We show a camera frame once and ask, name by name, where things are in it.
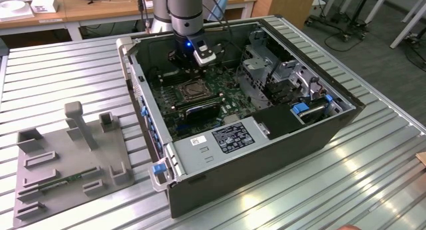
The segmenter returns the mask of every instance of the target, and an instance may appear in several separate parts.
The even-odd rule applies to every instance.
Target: barcode label
[[[61,19],[42,19],[38,20],[38,23],[50,23],[50,22],[61,22]]]

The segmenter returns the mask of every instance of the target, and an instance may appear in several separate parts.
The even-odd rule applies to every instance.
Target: green circuit board
[[[150,89],[173,141],[224,125],[225,122],[223,121],[223,118],[227,116],[236,115],[237,118],[241,119],[256,111],[235,82],[235,72],[232,69],[227,71],[208,71],[201,78],[201,82],[209,93],[209,99],[205,101],[188,101],[185,99],[185,95],[181,91],[181,85],[184,83]],[[217,117],[196,124],[181,124],[184,111],[188,108],[212,102],[220,103]],[[178,110],[173,109],[173,106],[178,106],[180,104],[187,104],[187,107]]]

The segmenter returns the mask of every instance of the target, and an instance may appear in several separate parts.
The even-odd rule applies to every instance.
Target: floor
[[[347,14],[351,16],[360,0],[352,0]],[[360,13],[361,20],[365,19],[375,0],[368,0]],[[407,60],[404,51],[407,46],[402,43],[395,49],[389,49],[389,44],[404,28],[400,20],[404,13],[383,5],[371,24],[369,33],[363,42],[347,52],[331,50],[324,45],[324,38],[336,33],[336,30],[313,23],[304,27],[303,32],[309,38],[348,66],[348,68],[380,91],[389,100],[423,124],[426,125],[426,72],[419,70]],[[424,27],[418,23],[412,32],[418,33]],[[345,49],[357,42],[351,39],[344,43],[331,38],[327,43],[335,49]],[[407,50],[407,55],[416,60],[412,51]]]

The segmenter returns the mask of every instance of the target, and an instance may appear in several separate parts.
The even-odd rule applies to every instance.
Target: aluminum rail
[[[325,147],[182,217],[170,219],[148,179],[149,154],[130,105],[116,36],[12,49],[0,105],[0,230],[12,229],[16,132],[64,128],[62,103],[82,103],[85,121],[120,117],[136,184],[24,229],[426,228],[424,127],[281,18],[268,23],[367,105]]]

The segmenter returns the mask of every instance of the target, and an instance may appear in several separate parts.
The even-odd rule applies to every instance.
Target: cable
[[[420,67],[420,66],[410,59],[410,57],[408,57],[408,51],[407,51],[408,49],[411,49],[411,50],[416,53],[416,55],[422,58],[422,60],[424,60],[423,57],[420,56],[420,54],[415,51],[415,49],[414,49],[414,48],[410,46],[410,44],[407,43],[407,48],[406,48],[406,50],[404,50],[404,55],[406,55],[407,61],[408,61],[420,71],[426,72],[424,68]]]
[[[145,21],[149,21],[145,0],[141,0],[141,3],[142,3],[142,5],[144,5]],[[146,23],[145,23],[145,26],[148,27],[148,28],[145,29],[145,32],[149,34],[149,23],[148,23],[148,25],[146,25]]]
[[[223,22],[219,20],[217,16],[216,16],[215,13],[212,12],[212,10],[208,9],[204,4],[203,4],[203,7],[204,7],[205,10],[212,14],[212,16],[213,16],[215,19],[217,20],[217,22],[219,22],[221,28],[225,29],[225,26],[224,26]],[[244,55],[244,57],[247,57],[244,51],[239,48],[239,46],[236,46],[236,44],[235,44],[233,41],[232,41],[233,36],[232,36],[232,30],[231,30],[231,27],[229,27],[229,25],[228,25],[228,22],[227,22],[227,28],[228,28],[228,33],[229,33],[229,40],[227,41],[227,44],[225,44],[223,47],[225,47],[228,44],[233,45],[233,47],[240,51],[240,53]]]
[[[345,0],[341,0],[341,2],[340,2],[340,4],[339,4],[339,7],[337,7],[337,10],[340,9],[340,7],[341,7],[344,1],[345,1]]]
[[[325,15],[324,15],[324,10],[323,10],[321,5],[320,5],[320,0],[317,0],[317,5],[319,5],[319,9],[320,9],[319,18],[327,19]]]
[[[93,34],[98,35],[100,37],[106,37],[112,34],[113,27],[114,27],[114,23],[112,23],[112,27],[110,27],[109,33],[106,35],[101,35],[100,33],[96,33],[94,31],[92,31],[90,29],[86,29],[86,31],[92,32]]]
[[[410,44],[408,44],[408,47],[414,51],[414,53],[418,55],[418,57],[422,59],[422,61],[426,62],[426,59],[422,57],[422,55],[418,53],[418,51],[412,48]]]
[[[324,45],[329,48],[329,49],[332,49],[333,51],[337,51],[337,52],[345,52],[345,51],[349,51],[357,44],[360,44],[360,42],[363,41],[363,40],[360,40],[357,43],[355,43],[351,47],[348,47],[347,49],[335,49],[335,48],[332,48],[329,45],[328,45],[328,43],[327,43],[327,40],[331,38],[331,37],[333,37],[333,36],[336,36],[336,35],[339,35],[340,33],[335,33],[335,34],[332,34],[331,36],[328,36],[325,39],[324,39]]]
[[[144,1],[137,0],[137,9],[140,12],[140,20],[141,20],[141,25],[144,27],[144,31],[146,31],[146,25],[145,25],[145,21],[144,21]]]
[[[224,20],[225,25],[227,25],[227,28],[228,28],[228,34],[229,34],[229,38],[231,38],[229,43],[231,43],[231,45],[233,45],[233,47],[240,51],[240,53],[244,54],[244,52],[241,51],[241,49],[239,48],[239,46],[236,46],[236,44],[233,43],[232,29],[231,29],[231,25],[229,25],[228,22],[227,22],[223,9],[220,8],[220,5],[219,5],[217,1],[216,1],[216,0],[212,0],[212,1],[213,1],[213,4],[216,5],[219,11],[220,11],[220,14],[221,14],[221,16],[223,16],[223,20]],[[217,19],[217,16],[213,14],[213,12],[212,12],[209,9],[207,9],[207,10],[208,10],[208,12],[212,14],[212,16],[215,16],[215,18]]]
[[[85,28],[88,28],[88,29],[97,29],[100,27],[100,24],[96,26],[96,27],[85,27]]]

